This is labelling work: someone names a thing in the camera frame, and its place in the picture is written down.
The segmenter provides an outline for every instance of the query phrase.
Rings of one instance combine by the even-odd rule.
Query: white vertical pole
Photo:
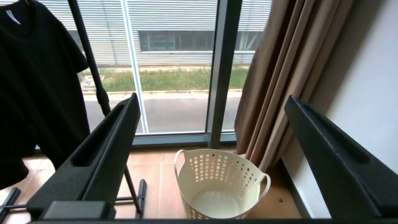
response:
[[[139,69],[136,57],[136,51],[134,49],[134,41],[132,38],[132,29],[130,23],[130,15],[129,15],[129,5],[127,0],[120,0],[123,12],[123,20],[124,20],[124,27],[126,30],[127,42],[129,44],[129,52],[130,52],[130,61],[131,61],[131,68],[134,77],[134,84],[136,86],[137,96],[139,107],[141,111],[141,124],[142,130],[144,133],[149,133],[148,129],[148,122],[147,122],[147,115],[145,113],[145,106],[144,106],[144,99],[142,97],[142,89],[141,89],[141,81],[139,79]]]

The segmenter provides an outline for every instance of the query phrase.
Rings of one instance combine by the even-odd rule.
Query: clothes rack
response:
[[[76,28],[83,45],[83,49],[85,51],[85,55],[87,58],[88,66],[91,70],[91,74],[93,76],[93,80],[96,87],[96,97],[99,105],[101,106],[101,110],[105,116],[107,116],[111,112],[111,108],[109,106],[109,98],[105,89],[102,86],[100,74],[98,73],[98,68],[95,63],[93,51],[91,49],[90,41],[88,39],[87,31],[83,22],[83,18],[80,13],[79,5],[77,0],[68,0],[70,10],[72,12],[73,20],[75,21]],[[134,190],[134,186],[131,180],[131,176],[129,170],[126,166],[124,171],[124,176],[126,178],[127,185],[129,187],[129,191],[131,193],[131,197],[119,197],[116,201],[126,201],[132,200],[136,207],[136,218],[143,218],[144,215],[144,197],[146,194],[147,184],[144,179],[140,181],[138,195]],[[0,206],[0,223],[2,223],[7,215],[9,214],[11,209],[21,209],[25,208],[26,205],[14,205],[17,201],[18,197],[21,194],[21,190],[17,187],[11,189],[9,195]]]

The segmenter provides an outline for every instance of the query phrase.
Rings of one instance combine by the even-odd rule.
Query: basket bottom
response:
[[[192,207],[211,218],[233,218],[243,213],[242,201],[225,190],[203,190],[192,200]]]

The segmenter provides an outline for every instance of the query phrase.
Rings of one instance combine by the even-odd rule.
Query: corrugated metal siding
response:
[[[244,0],[240,31],[262,31],[271,0]],[[139,65],[210,64],[212,52],[141,52],[139,30],[214,30],[217,0],[128,0]],[[251,63],[254,52],[235,52],[235,63]]]
[[[16,0],[0,0],[10,4]],[[67,0],[39,0],[64,24],[76,30]],[[99,66],[130,65],[120,0],[78,0],[91,48]],[[141,52],[139,30],[214,30],[217,0],[128,0],[139,65],[210,64],[212,52]],[[262,31],[271,0],[244,0],[241,31]],[[251,63],[253,52],[235,52],[235,63]]]

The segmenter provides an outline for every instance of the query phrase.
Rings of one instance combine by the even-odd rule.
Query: laundry basket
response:
[[[177,172],[177,159],[185,162]],[[174,171],[187,218],[244,218],[268,192],[271,179],[247,159],[214,149],[180,150]],[[260,195],[261,182],[267,186]]]

